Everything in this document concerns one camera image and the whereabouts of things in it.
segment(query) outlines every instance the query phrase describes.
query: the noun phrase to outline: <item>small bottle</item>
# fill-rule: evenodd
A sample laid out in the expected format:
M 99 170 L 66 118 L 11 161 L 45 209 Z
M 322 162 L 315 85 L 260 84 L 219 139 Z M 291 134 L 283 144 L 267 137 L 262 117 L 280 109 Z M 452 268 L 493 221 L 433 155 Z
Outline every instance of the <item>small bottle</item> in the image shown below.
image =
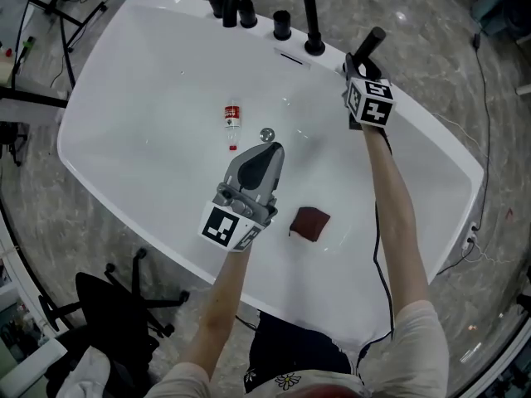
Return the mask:
M 241 108 L 235 99 L 225 106 L 225 132 L 229 150 L 237 150 L 241 136 Z

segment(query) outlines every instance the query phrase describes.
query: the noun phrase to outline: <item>white cloth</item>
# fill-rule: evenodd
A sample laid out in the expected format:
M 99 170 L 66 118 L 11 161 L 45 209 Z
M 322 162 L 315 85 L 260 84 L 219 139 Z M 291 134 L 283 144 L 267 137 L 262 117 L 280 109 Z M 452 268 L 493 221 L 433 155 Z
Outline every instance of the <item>white cloth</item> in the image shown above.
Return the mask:
M 101 398 L 110 374 L 107 356 L 89 347 L 63 382 L 56 398 Z
M 342 397 L 444 398 L 448 361 L 448 346 L 436 311 L 428 301 L 418 301 L 398 314 L 389 358 L 382 361 L 380 378 L 371 385 L 372 391 L 354 375 L 306 370 L 278 376 L 248 396 L 302 398 L 310 392 L 329 393 L 334 389 L 334 396 Z M 200 366 L 184 362 L 177 364 L 146 398 L 210 398 L 209 383 Z

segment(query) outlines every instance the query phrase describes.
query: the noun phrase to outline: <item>person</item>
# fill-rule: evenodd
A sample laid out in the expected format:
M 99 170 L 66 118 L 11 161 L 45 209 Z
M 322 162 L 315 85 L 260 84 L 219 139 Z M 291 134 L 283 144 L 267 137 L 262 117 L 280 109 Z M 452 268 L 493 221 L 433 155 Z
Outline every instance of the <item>person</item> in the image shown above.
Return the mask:
M 370 391 L 330 338 L 261 313 L 251 345 L 250 368 L 244 376 L 250 398 L 446 396 L 448 346 L 429 302 L 412 200 L 384 135 L 367 125 L 363 135 L 373 171 L 395 319 L 388 358 L 381 362 Z M 195 337 L 148 398 L 211 396 L 209 383 L 231 334 L 250 248 L 240 254 L 228 253 Z

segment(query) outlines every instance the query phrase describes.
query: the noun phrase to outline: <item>faucet spout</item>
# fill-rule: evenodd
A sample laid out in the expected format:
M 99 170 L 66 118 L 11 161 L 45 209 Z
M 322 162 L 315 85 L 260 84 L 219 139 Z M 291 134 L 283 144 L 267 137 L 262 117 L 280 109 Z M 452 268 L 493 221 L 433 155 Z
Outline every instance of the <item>faucet spout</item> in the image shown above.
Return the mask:
M 237 24 L 237 10 L 240 0 L 225 0 L 223 5 L 223 26 L 233 28 Z M 317 6 L 315 0 L 304 0 L 306 10 L 306 20 L 308 22 L 308 41 L 304 44 L 305 50 L 313 56 L 320 56 L 324 53 L 324 43 L 319 32 L 317 20 Z

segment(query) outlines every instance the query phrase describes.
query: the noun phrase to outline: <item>power outlet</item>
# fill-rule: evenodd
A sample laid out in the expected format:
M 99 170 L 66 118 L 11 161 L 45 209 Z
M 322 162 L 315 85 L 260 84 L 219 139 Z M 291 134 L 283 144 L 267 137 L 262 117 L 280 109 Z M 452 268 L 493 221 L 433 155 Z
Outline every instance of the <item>power outlet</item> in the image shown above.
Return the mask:
M 468 226 L 468 230 L 466 232 L 465 237 L 463 238 L 463 244 L 461 245 L 461 249 L 466 252 L 471 246 L 472 243 L 469 242 L 469 239 L 475 240 L 475 234 L 474 234 L 474 228 L 476 224 L 474 222 L 471 222 Z

